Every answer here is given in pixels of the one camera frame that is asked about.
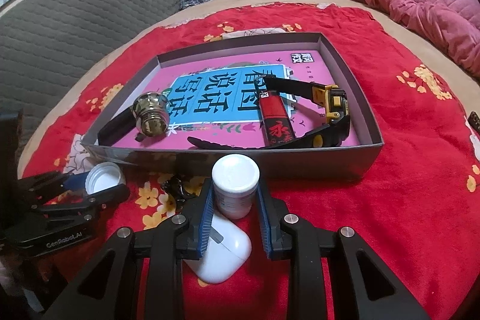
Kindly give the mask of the red lighter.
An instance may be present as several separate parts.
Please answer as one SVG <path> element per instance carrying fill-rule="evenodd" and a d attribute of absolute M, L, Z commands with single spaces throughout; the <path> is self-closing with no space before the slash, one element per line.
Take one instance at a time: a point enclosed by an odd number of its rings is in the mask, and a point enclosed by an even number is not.
<path fill-rule="evenodd" d="M 279 147 L 295 139 L 287 110 L 279 95 L 271 91 L 259 94 L 259 111 L 267 147 Z"/>

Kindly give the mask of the pink quilted duvet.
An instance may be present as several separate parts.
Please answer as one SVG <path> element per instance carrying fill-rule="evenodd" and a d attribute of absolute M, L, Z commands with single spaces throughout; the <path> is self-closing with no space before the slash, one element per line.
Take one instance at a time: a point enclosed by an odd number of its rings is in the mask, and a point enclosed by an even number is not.
<path fill-rule="evenodd" d="M 479 0 L 355 0 L 430 41 L 479 78 Z"/>

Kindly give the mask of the beige bed sheet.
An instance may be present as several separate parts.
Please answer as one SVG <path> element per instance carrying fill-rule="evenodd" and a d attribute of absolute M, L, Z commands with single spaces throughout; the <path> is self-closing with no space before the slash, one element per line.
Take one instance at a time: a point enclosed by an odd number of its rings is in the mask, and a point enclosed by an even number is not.
<path fill-rule="evenodd" d="M 79 100 L 81 92 L 92 82 L 101 72 L 110 66 L 123 52 L 143 38 L 146 34 L 159 27 L 176 27 L 183 23 L 187 23 L 193 19 L 204 19 L 208 15 L 216 12 L 238 7 L 261 7 L 275 2 L 282 3 L 306 3 L 315 6 L 326 7 L 330 3 L 334 3 L 339 7 L 358 7 L 372 14 L 374 19 L 380 23 L 384 30 L 394 37 L 398 42 L 407 47 L 420 60 L 422 60 L 431 71 L 439 74 L 452 89 L 453 93 L 459 98 L 465 111 L 479 112 L 479 84 L 471 76 L 467 75 L 464 70 L 456 65 L 450 58 L 444 56 L 431 43 L 403 26 L 397 24 L 388 15 L 378 10 L 371 9 L 366 5 L 352 0 L 212 0 L 199 6 L 179 11 L 158 23 L 155 23 L 147 29 L 141 31 L 134 39 L 115 49 L 110 54 L 103 57 L 89 71 L 81 77 L 81 79 L 67 92 L 56 107 L 49 112 L 44 118 L 37 130 L 23 149 L 19 158 L 17 168 L 17 176 L 22 177 L 26 166 L 28 165 L 32 154 L 38 149 L 38 146 L 47 129 L 56 121 L 56 119 L 64 115 Z"/>

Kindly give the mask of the white earbuds case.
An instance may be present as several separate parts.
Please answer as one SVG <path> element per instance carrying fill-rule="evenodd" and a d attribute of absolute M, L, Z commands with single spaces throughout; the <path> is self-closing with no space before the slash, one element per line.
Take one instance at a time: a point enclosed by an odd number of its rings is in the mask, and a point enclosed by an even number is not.
<path fill-rule="evenodd" d="M 216 211 L 211 222 L 208 247 L 200 260 L 184 263 L 208 284 L 228 280 L 246 262 L 251 254 L 249 236 L 223 214 Z"/>

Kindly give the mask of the pink and blue book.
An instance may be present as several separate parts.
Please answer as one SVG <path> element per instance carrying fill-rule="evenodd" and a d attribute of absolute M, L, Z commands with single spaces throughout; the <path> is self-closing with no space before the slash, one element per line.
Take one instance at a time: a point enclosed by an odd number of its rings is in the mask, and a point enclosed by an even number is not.
<path fill-rule="evenodd" d="M 267 147 L 258 104 L 261 92 L 279 95 L 295 139 Z M 135 99 L 147 92 L 168 99 L 169 125 L 146 137 L 135 127 L 121 149 L 309 149 L 356 146 L 348 93 L 335 82 L 317 49 L 274 50 L 159 65 Z"/>

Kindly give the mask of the red floral blanket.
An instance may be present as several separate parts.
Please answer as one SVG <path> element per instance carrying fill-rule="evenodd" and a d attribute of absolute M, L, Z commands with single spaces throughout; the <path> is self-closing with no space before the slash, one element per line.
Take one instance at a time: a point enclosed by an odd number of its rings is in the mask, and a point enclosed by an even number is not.
<path fill-rule="evenodd" d="M 385 141 L 359 181 L 321 180 L 325 168 L 316 164 L 312 179 L 278 171 L 272 194 L 319 227 L 353 227 L 432 319 L 450 319 L 479 276 L 479 144 L 447 83 L 366 10 L 273 3 L 155 28 L 78 92 L 24 174 L 68 167 L 74 136 L 157 54 L 255 28 L 323 33 L 359 81 Z"/>

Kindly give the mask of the white plastic jar lid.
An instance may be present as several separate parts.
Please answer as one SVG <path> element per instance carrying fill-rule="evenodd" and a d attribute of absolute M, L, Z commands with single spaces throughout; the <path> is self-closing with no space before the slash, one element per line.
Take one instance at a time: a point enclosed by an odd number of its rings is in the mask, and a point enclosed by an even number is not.
<path fill-rule="evenodd" d="M 85 179 L 85 190 L 87 194 L 93 195 L 119 184 L 126 184 L 120 167 L 111 162 L 99 163 L 88 172 Z"/>

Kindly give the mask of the grey quilted headboard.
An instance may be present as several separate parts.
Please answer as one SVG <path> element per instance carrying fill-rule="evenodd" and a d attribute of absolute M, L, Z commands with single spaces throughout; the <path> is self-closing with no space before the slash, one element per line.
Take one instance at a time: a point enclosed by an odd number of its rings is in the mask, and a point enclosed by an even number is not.
<path fill-rule="evenodd" d="M 179 12 L 181 0 L 23 0 L 1 16 L 1 109 L 19 145 L 99 60 Z"/>

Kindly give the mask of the grey cardboard box tray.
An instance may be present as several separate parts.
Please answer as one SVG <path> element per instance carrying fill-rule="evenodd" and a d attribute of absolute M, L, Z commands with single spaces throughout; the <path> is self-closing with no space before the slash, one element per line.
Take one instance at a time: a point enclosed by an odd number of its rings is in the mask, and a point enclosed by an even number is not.
<path fill-rule="evenodd" d="M 315 32 L 219 40 L 155 56 L 84 135 L 89 154 L 208 176 L 226 154 L 263 177 L 361 176 L 383 147 L 343 58 Z"/>

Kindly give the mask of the black rectangular lipstick case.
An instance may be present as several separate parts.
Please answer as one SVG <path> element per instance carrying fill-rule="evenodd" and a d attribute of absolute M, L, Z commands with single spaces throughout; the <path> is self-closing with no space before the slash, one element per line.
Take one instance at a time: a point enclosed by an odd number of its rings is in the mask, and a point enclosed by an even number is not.
<path fill-rule="evenodd" d="M 136 127 L 136 119 L 131 107 L 108 121 L 97 133 L 99 145 L 113 146 Z"/>

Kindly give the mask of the small white pill bottle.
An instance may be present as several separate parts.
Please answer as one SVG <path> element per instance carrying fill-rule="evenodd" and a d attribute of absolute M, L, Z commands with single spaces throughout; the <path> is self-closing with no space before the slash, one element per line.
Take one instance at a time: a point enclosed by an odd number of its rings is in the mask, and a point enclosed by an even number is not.
<path fill-rule="evenodd" d="M 242 154 L 228 154 L 216 161 L 211 171 L 219 211 L 231 219 L 246 217 L 260 181 L 255 161 Z"/>

